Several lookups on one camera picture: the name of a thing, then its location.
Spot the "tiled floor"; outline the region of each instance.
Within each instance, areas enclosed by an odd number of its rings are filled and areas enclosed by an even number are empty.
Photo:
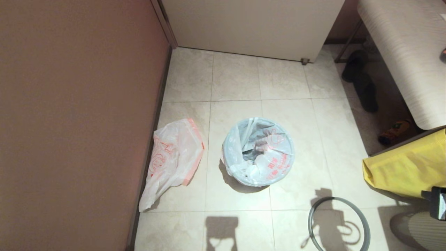
[[[372,230],[369,250],[412,250],[392,236],[388,221],[409,210],[371,190],[363,180],[364,149],[339,78],[337,47],[324,46],[316,63],[177,48],[173,51],[158,127],[191,117],[206,150],[191,183],[170,188],[142,213],[137,251],[316,250],[308,239],[312,203],[325,196],[356,204]],[[220,162],[229,129],[247,117],[266,117],[286,128],[296,160],[290,173],[263,190],[229,180]],[[359,250],[359,218],[341,203],[323,204],[314,219],[326,250]]]

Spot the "baseboard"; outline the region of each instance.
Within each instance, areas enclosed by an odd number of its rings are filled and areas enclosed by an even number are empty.
[[[339,44],[346,44],[347,43],[347,38],[346,39],[326,39],[324,42],[324,45],[339,45]],[[362,44],[365,42],[365,38],[354,38],[350,41],[351,44]]]
[[[169,65],[170,65],[171,57],[172,57],[172,47],[169,46],[169,52],[167,54],[167,60],[166,60],[165,66],[164,66],[164,74],[163,74],[163,78],[160,83],[160,89],[158,91],[158,96],[157,96],[156,112],[155,112],[155,117],[153,118],[153,127],[152,127],[153,130],[156,128],[156,126],[158,125],[158,121],[160,120],[161,105],[163,103],[164,91],[166,88],[167,75],[169,73]],[[152,149],[153,149],[153,131],[150,133],[151,133],[151,137],[150,137],[150,143],[149,143],[149,147],[148,147],[146,165],[144,167],[142,183],[141,183],[141,186],[139,189],[138,201],[136,202],[136,207],[135,207],[136,211],[134,212],[134,217],[132,220],[133,226],[131,227],[130,233],[128,234],[127,247],[125,248],[125,251],[134,251],[134,249],[135,249],[136,231],[138,230],[138,222],[139,222],[139,217],[140,217],[140,212],[138,210],[138,204],[141,199],[142,192],[144,191],[144,188],[145,188],[145,182],[147,179],[147,171],[149,170],[150,157],[151,157],[151,153],[152,153]]]

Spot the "yellow fabric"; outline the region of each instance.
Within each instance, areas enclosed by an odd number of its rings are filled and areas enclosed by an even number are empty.
[[[371,186],[403,196],[446,187],[446,129],[364,159],[363,172]]]

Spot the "wall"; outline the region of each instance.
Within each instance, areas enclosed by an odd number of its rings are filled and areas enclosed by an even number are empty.
[[[0,0],[0,48],[0,250],[124,250],[168,53],[150,1]]]
[[[359,0],[345,0],[327,39],[348,39],[360,19],[357,10],[358,2]],[[355,38],[365,38],[366,34],[367,29],[363,25]]]

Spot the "trash can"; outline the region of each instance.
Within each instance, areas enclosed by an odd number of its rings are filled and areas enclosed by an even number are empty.
[[[228,174],[253,187],[283,179],[295,155],[289,133],[276,122],[261,117],[242,120],[232,127],[222,151]]]

